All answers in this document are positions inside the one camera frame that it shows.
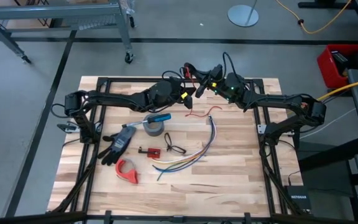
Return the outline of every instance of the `caster wheel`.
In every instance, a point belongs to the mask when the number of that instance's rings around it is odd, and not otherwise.
[[[131,25],[132,28],[135,28],[135,21],[132,16],[129,18],[129,24]]]
[[[133,55],[133,54],[127,53],[127,54],[125,55],[125,62],[126,62],[126,63],[131,63],[131,62],[133,61],[133,59],[134,59],[134,55]]]
[[[23,60],[24,63],[31,64],[31,61],[30,61],[30,59],[29,59],[27,56],[23,56],[23,57],[22,57],[22,60]]]

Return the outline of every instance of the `yellow cable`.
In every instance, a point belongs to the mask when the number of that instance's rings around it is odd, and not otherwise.
[[[284,9],[286,9],[287,11],[289,11],[290,13],[292,13],[297,19],[298,21],[300,20],[299,16],[293,12],[291,9],[287,8],[286,6],[284,6],[279,0],[276,0],[277,3],[279,3]],[[348,0],[348,2],[346,3],[346,5],[339,11],[338,14],[336,14],[336,16],[331,19],[325,26],[323,26],[322,28],[316,30],[316,31],[313,31],[313,32],[310,32],[308,31],[305,26],[303,25],[303,22],[301,23],[301,27],[302,29],[307,33],[307,34],[317,34],[318,32],[322,31],[323,29],[327,28],[329,25],[331,25],[341,14],[342,12],[346,9],[346,7],[352,2],[352,0]]]
[[[331,92],[325,94],[324,96],[320,96],[319,98],[317,98],[317,100],[318,100],[318,101],[321,101],[321,100],[323,100],[323,99],[325,99],[325,98],[331,96],[332,94],[335,94],[335,93],[337,93],[337,92],[339,92],[339,91],[342,91],[342,90],[345,90],[345,89],[347,89],[347,88],[351,88],[351,87],[354,87],[354,86],[357,86],[357,85],[358,85],[358,82],[357,82],[357,83],[352,83],[352,84],[346,85],[346,86],[344,86],[344,87],[340,87],[340,88],[338,88],[338,89],[336,89],[336,90],[334,90],[334,91],[331,91]]]

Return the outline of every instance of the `concrete floor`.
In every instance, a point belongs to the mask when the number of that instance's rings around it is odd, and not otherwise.
[[[297,1],[282,2],[301,14],[309,30],[323,26],[337,13],[337,10],[328,9],[298,9]],[[231,6],[251,3],[251,0],[137,1],[135,19],[138,26],[131,30],[131,37],[358,40],[358,18],[354,11],[345,11],[331,27],[316,35],[305,34],[297,26],[296,19],[275,1],[259,1],[256,9],[260,21],[253,27],[241,28],[228,21],[226,13]],[[14,36],[68,37],[68,34],[38,32],[16,33]],[[77,37],[117,37],[117,32],[85,30]],[[49,42],[19,42],[19,45],[33,65],[21,64],[0,43],[0,216],[6,209],[65,47],[65,43]],[[122,44],[74,43],[55,102],[62,103],[66,94],[77,90],[81,76],[155,76],[165,70],[176,70],[183,62],[191,62],[200,70],[207,70],[222,63],[223,51],[230,54],[237,72],[245,77],[279,78],[285,94],[308,93],[319,97],[326,92],[316,63],[324,46],[133,44],[133,48],[136,58],[128,65],[124,62]],[[326,123],[353,108],[350,98],[330,102]],[[48,119],[17,215],[45,212],[65,137],[56,124],[63,122],[53,116]],[[358,119],[356,113],[350,113],[304,140],[335,146],[354,138],[358,138]],[[303,178],[305,185],[311,188],[351,193],[345,185],[344,163],[304,173]],[[317,191],[310,194],[316,216],[352,218],[347,197]]]

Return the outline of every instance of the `metal shelf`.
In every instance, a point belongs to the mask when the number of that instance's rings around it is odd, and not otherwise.
[[[125,61],[131,63],[133,59],[132,45],[129,38],[127,15],[122,12],[119,0],[109,0],[108,4],[67,4],[31,5],[31,6],[3,6],[0,7],[0,21],[29,21],[38,19],[47,21],[49,26],[10,29],[0,23],[0,41],[9,47],[17,56],[30,62],[24,51],[12,39],[12,32],[54,31],[54,30],[85,30],[85,29],[119,29],[122,42],[126,49]]]

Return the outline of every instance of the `red toolbox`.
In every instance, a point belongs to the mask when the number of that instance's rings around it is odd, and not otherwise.
[[[332,51],[337,50],[345,57],[358,53],[358,45],[332,44],[327,45],[324,52],[317,58],[318,67],[328,88],[340,88],[347,85],[347,77],[343,77],[336,69]]]

